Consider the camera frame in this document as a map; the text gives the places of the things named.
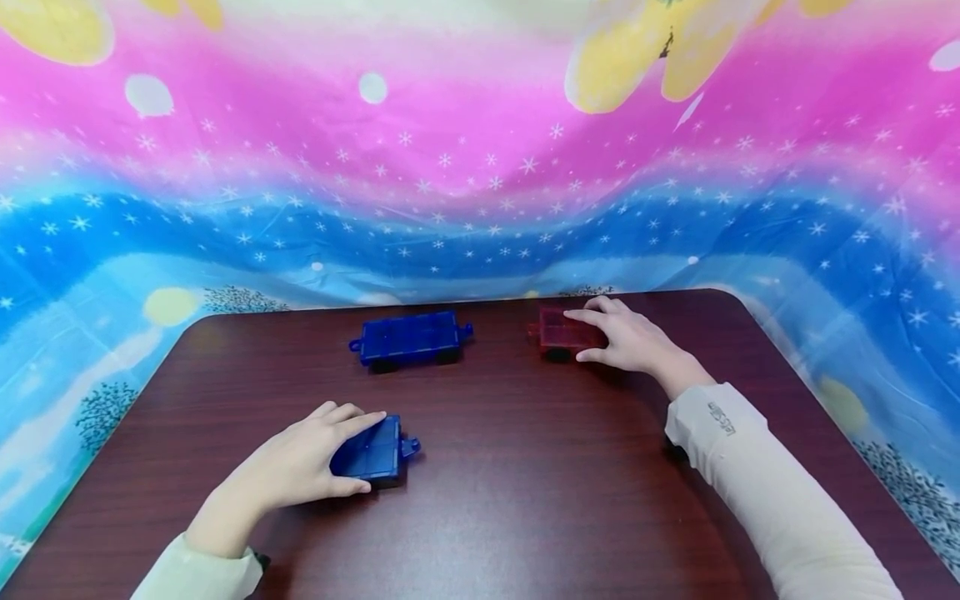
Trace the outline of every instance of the hand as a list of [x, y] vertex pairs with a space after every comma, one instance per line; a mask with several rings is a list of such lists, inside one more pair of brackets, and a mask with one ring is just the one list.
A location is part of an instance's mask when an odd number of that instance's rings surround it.
[[325, 402], [260, 446], [224, 485], [257, 498], [264, 511], [369, 492], [370, 484], [365, 481], [335, 477], [330, 459], [346, 440], [385, 416], [365, 415], [352, 404]]
[[568, 310], [564, 314], [574, 321], [599, 327], [609, 341], [606, 348], [581, 351], [577, 354], [579, 362], [649, 373], [671, 400], [695, 385], [716, 383], [692, 355], [674, 344], [649, 319], [630, 310], [622, 300], [598, 296], [588, 300], [583, 309]]
[[352, 404], [325, 402], [260, 446], [214, 490], [187, 528], [187, 545], [198, 552], [236, 559], [243, 555], [253, 527], [267, 512], [369, 492], [366, 481], [335, 477], [330, 459], [346, 440], [385, 416], [365, 415]]

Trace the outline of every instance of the white long-sleeve shirt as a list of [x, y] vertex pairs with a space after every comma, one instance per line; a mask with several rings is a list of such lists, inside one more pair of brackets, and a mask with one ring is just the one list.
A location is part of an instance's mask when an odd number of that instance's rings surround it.
[[[666, 434], [747, 531], [782, 600], [901, 600], [873, 548], [730, 384], [670, 404]], [[242, 600], [263, 569], [248, 549], [212, 557], [173, 540], [132, 600]]]

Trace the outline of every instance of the toy car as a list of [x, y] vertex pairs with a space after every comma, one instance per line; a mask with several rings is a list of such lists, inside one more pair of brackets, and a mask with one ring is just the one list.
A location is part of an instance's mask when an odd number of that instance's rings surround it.
[[603, 331], [565, 317], [559, 306], [542, 306], [540, 320], [527, 327], [527, 335], [540, 347], [540, 356], [553, 363], [569, 362], [581, 350], [607, 346]]
[[387, 415], [370, 429], [353, 436], [330, 459], [330, 472], [338, 477], [369, 481], [375, 490], [400, 485], [401, 470], [420, 452], [420, 440], [400, 432], [400, 417]]
[[360, 354], [360, 364], [371, 372], [395, 371], [400, 365], [436, 361], [456, 363], [462, 345], [473, 337], [473, 325], [457, 325], [452, 310], [367, 321], [359, 340], [350, 342], [350, 351]]

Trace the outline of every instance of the wrist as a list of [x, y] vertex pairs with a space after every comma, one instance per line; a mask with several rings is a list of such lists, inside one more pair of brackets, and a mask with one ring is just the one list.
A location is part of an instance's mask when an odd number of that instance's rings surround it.
[[693, 354], [680, 350], [651, 373], [673, 402], [690, 388], [716, 385], [716, 380]]
[[187, 545], [210, 556], [239, 559], [247, 550], [253, 528], [267, 513], [255, 498], [234, 488], [229, 480], [207, 497], [186, 530]]

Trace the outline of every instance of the dark brown table surface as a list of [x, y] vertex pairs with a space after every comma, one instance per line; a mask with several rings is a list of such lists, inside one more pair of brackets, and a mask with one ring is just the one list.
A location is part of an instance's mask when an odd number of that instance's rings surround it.
[[[847, 512], [907, 598], [957, 586], [738, 300], [621, 297], [697, 354]], [[645, 375], [541, 362], [539, 301], [455, 305], [465, 360], [369, 375], [347, 348], [384, 307], [204, 319], [178, 341], [4, 590], [5, 600], [126, 598], [206, 494], [327, 399], [399, 413], [423, 443], [404, 488], [269, 516], [257, 598], [767, 598], [746, 535], [664, 451]]]

